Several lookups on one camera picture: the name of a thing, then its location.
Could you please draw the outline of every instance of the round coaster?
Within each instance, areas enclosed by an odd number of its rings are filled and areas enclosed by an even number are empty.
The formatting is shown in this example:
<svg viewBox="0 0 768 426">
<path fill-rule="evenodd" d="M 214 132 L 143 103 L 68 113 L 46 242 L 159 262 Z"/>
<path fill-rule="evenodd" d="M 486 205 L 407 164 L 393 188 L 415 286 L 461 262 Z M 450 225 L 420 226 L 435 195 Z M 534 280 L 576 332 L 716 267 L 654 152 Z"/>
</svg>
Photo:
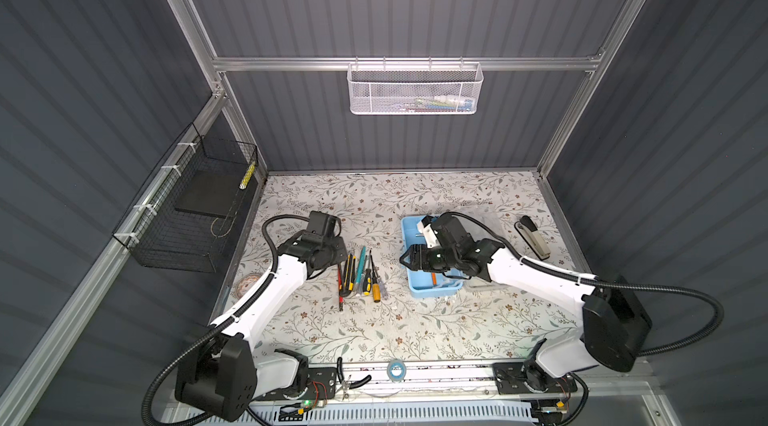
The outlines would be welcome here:
<svg viewBox="0 0 768 426">
<path fill-rule="evenodd" d="M 245 275 L 243 278 L 241 278 L 234 287 L 235 297 L 238 299 L 242 298 L 243 295 L 248 292 L 248 288 L 250 288 L 256 281 L 258 281 L 260 277 L 260 275 L 251 273 L 250 275 Z"/>
</svg>

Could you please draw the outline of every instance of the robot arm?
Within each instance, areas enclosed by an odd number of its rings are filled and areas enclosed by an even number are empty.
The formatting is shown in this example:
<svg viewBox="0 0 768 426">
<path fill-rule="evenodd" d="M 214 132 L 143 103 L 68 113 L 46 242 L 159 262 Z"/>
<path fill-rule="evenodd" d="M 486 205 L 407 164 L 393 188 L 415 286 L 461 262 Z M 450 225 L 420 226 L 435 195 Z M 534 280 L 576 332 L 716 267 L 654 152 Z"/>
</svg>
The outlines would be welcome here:
<svg viewBox="0 0 768 426">
<path fill-rule="evenodd" d="M 596 276 L 520 257 L 504 239 L 504 243 L 475 241 L 457 216 L 464 217 L 460 213 L 425 217 L 418 229 L 427 244 L 411 245 L 400 261 L 410 269 L 431 273 L 447 274 L 455 268 L 468 277 L 523 289 L 569 312 L 575 327 L 559 338 L 544 338 L 528 356 L 522 379 L 529 388 L 544 391 L 556 378 L 598 364 L 621 372 L 631 370 L 651 326 L 631 291 L 583 284 Z"/>
<path fill-rule="evenodd" d="M 306 388 L 306 357 L 281 349 L 266 356 L 253 353 L 266 324 L 293 292 L 312 275 L 346 258 L 344 240 L 333 235 L 338 218 L 312 211 L 308 220 L 306 229 L 274 249 L 279 254 L 276 267 L 210 324 L 214 331 L 224 328 L 182 357 L 175 390 L 178 401 L 235 421 L 255 396 L 278 388 L 298 395 Z M 266 231 L 265 237 L 274 247 Z"/>
</svg>

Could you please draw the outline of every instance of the white vent grille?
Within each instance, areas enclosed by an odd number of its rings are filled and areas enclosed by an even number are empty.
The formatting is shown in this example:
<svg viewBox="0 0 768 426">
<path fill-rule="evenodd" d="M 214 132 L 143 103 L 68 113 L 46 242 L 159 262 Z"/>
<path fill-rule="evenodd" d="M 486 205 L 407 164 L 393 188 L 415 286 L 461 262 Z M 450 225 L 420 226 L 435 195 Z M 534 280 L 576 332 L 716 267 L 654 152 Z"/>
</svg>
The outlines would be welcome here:
<svg viewBox="0 0 768 426">
<path fill-rule="evenodd" d="M 307 413 L 302 421 L 278 421 L 277 406 L 251 406 L 270 424 L 403 424 L 432 423 L 435 421 L 515 421 L 534 423 L 531 405 L 524 402 L 502 400 L 420 402 L 420 403 L 373 403 L 329 404 Z M 199 411 L 190 412 L 190 418 Z M 228 424 L 221 418 L 211 418 L 203 424 Z M 258 426 L 248 414 L 236 424 Z"/>
<path fill-rule="evenodd" d="M 350 110 L 354 114 L 472 114 L 477 111 L 482 69 L 478 63 L 458 68 L 360 69 L 350 63 Z"/>
</svg>

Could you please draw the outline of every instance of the floral tablecloth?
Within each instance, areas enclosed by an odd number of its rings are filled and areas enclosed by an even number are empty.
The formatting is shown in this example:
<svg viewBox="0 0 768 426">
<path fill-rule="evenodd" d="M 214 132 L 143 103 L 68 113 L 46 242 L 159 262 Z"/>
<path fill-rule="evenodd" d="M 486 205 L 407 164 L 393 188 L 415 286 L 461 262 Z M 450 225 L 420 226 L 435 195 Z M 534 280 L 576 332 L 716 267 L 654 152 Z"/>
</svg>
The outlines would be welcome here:
<svg viewBox="0 0 768 426">
<path fill-rule="evenodd" d="M 346 299 L 339 312 L 338 274 L 329 269 L 297 289 L 266 327 L 258 348 L 267 354 L 288 348 L 314 363 L 524 357 L 543 336 L 564 334 L 574 320 L 557 306 L 507 287 L 455 296 L 414 299 L 402 253 L 403 217 L 484 207 L 501 221 L 518 251 L 532 252 L 514 231 L 523 214 L 534 219 L 552 249 L 550 263 L 572 268 L 552 216 L 532 173 L 394 173 L 270 177 L 238 268 L 228 306 L 271 264 L 261 224 L 282 213 L 319 210 L 342 219 L 350 251 L 373 249 L 386 294 Z M 295 220 L 270 227 L 280 244 L 297 228 Z"/>
</svg>

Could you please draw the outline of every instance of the black mounting plate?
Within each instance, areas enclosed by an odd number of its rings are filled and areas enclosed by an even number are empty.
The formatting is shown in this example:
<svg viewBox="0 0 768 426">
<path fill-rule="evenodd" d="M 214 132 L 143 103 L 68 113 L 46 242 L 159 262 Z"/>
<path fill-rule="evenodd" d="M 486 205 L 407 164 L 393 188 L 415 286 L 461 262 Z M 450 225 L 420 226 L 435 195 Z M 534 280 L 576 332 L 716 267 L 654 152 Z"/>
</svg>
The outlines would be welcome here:
<svg viewBox="0 0 768 426">
<path fill-rule="evenodd" d="M 336 395 L 336 368 L 309 368 L 310 370 L 310 380 L 306 383 L 306 391 L 302 393 L 299 398 L 286 398 L 284 395 L 285 390 L 284 389 L 275 389 L 274 391 L 270 391 L 268 393 L 262 394 L 261 396 L 256 396 L 254 398 L 255 402 L 259 401 L 301 401 L 303 399 L 315 399 L 315 387 L 312 385 L 312 382 L 319 383 L 317 385 L 317 391 L 318 391 L 318 399 L 333 399 L 333 397 Z M 326 389 L 323 390 L 322 386 L 320 386 L 320 383 L 324 384 L 326 386 Z"/>
<path fill-rule="evenodd" d="M 331 239 L 326 239 L 326 243 L 330 245 L 334 251 L 336 251 L 336 257 L 333 259 L 333 263 L 331 263 L 331 265 L 344 263 L 344 261 L 346 261 L 346 248 L 344 246 L 344 239 L 341 237 L 333 237 Z"/>
<path fill-rule="evenodd" d="M 493 377 L 494 381 L 496 382 L 496 388 L 498 389 L 499 394 L 531 394 L 531 393 L 562 393 L 563 388 L 565 392 L 576 392 L 577 386 L 576 386 L 576 380 L 573 379 L 573 376 L 570 374 L 565 375 L 565 384 L 563 384 L 562 380 L 560 381 L 560 385 L 558 386 L 557 382 L 552 382 L 552 384 L 547 388 L 546 391 L 538 392 L 538 391 L 532 391 L 526 384 L 525 381 L 523 381 L 522 377 L 524 377 L 524 374 L 522 373 L 523 370 L 523 361 L 517 361 L 517 362 L 500 362 L 500 363 L 493 363 Z"/>
</svg>

